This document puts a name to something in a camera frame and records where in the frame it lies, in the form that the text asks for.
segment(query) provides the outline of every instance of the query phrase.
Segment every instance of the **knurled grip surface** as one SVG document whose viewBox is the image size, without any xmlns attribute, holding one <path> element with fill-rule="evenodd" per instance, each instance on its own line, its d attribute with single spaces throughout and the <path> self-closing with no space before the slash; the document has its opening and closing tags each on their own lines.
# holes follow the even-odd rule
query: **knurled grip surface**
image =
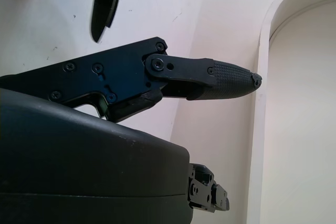
<svg viewBox="0 0 336 224">
<path fill-rule="evenodd" d="M 187 97 L 188 100 L 242 97 L 256 91 L 261 85 L 260 75 L 229 63 L 215 61 L 209 72 L 216 78 L 216 85 L 197 89 Z"/>
</svg>

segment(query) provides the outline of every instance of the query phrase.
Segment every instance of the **black screw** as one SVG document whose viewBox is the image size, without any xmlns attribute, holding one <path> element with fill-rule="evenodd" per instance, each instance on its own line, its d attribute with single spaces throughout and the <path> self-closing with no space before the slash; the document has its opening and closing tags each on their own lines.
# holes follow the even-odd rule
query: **black screw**
<svg viewBox="0 0 336 224">
<path fill-rule="evenodd" d="M 64 64 L 64 70 L 67 72 L 73 72 L 75 71 L 76 66 L 72 62 L 67 62 Z"/>
<path fill-rule="evenodd" d="M 161 60 L 160 58 L 152 60 L 152 67 L 155 71 L 162 71 L 164 68 L 163 60 Z"/>
<path fill-rule="evenodd" d="M 156 49 L 158 51 L 163 51 L 164 50 L 164 45 L 161 42 L 159 42 L 159 43 L 156 44 Z"/>
<path fill-rule="evenodd" d="M 115 102 L 117 100 L 117 96 L 113 93 L 107 94 L 106 100 L 109 103 Z"/>
<path fill-rule="evenodd" d="M 57 91 L 57 90 L 53 91 L 53 92 L 50 94 L 50 99 L 51 99 L 51 100 L 54 100 L 54 101 L 59 100 L 61 97 L 62 97 L 62 93 L 59 92 L 59 91 Z"/>
<path fill-rule="evenodd" d="M 214 75 L 214 70 L 212 68 L 208 68 L 208 74 L 213 76 Z"/>
<path fill-rule="evenodd" d="M 92 66 L 92 71 L 95 73 L 102 73 L 103 70 L 104 70 L 104 67 L 102 64 L 96 63 L 96 64 L 93 64 Z"/>
</svg>

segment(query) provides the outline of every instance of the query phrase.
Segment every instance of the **hole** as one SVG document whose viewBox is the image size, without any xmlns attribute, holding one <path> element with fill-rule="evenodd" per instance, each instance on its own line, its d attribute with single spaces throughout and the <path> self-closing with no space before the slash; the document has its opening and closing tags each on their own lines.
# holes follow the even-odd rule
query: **hole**
<svg viewBox="0 0 336 224">
<path fill-rule="evenodd" d="M 174 65 L 171 64 L 171 63 L 168 63 L 168 64 L 167 64 L 167 68 L 168 68 L 169 70 L 173 70 L 173 69 L 174 69 Z"/>
<path fill-rule="evenodd" d="M 75 108 L 75 110 L 88 114 L 88 115 L 99 117 L 97 109 L 92 105 L 84 104 L 80 107 Z"/>
<path fill-rule="evenodd" d="M 95 63 L 92 65 L 92 71 L 96 74 L 101 74 L 104 70 L 104 67 L 100 63 Z"/>
</svg>

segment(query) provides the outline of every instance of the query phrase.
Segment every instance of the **black mechanical part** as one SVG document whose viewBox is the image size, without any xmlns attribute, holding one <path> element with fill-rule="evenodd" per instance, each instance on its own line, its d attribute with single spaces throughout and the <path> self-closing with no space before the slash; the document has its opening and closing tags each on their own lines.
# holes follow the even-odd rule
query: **black mechanical part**
<svg viewBox="0 0 336 224">
<path fill-rule="evenodd" d="M 204 165 L 190 164 L 188 200 L 191 207 L 204 211 L 230 209 L 227 192 L 216 183 L 214 174 Z"/>
<path fill-rule="evenodd" d="M 105 27 L 110 27 L 117 11 L 119 0 L 94 0 L 91 35 L 95 42 L 98 42 Z"/>
<path fill-rule="evenodd" d="M 246 95 L 261 77 L 166 49 L 152 38 L 0 78 L 0 223 L 187 224 L 193 209 L 229 209 L 186 149 L 112 122 L 163 97 Z M 83 104 L 107 121 L 71 109 Z"/>
<path fill-rule="evenodd" d="M 168 56 L 166 48 L 163 39 L 152 38 L 0 78 L 0 88 L 71 108 L 90 104 L 101 117 L 120 122 L 153 107 L 163 97 L 228 99 L 261 85 L 261 77 L 247 69 L 213 59 Z"/>
<path fill-rule="evenodd" d="M 216 84 L 200 87 L 189 94 L 188 100 L 214 100 L 242 97 L 257 90 L 262 78 L 237 65 L 214 61 L 213 76 Z"/>
<path fill-rule="evenodd" d="M 0 101 L 1 224 L 191 222 L 185 148 L 30 95 Z"/>
</svg>

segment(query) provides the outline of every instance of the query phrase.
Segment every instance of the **black plastic housing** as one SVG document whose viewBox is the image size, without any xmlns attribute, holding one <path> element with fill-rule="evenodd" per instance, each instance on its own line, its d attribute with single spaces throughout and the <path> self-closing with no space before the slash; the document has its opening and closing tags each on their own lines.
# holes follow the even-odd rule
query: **black plastic housing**
<svg viewBox="0 0 336 224">
<path fill-rule="evenodd" d="M 190 223 L 189 153 L 0 89 L 0 223 Z"/>
</svg>

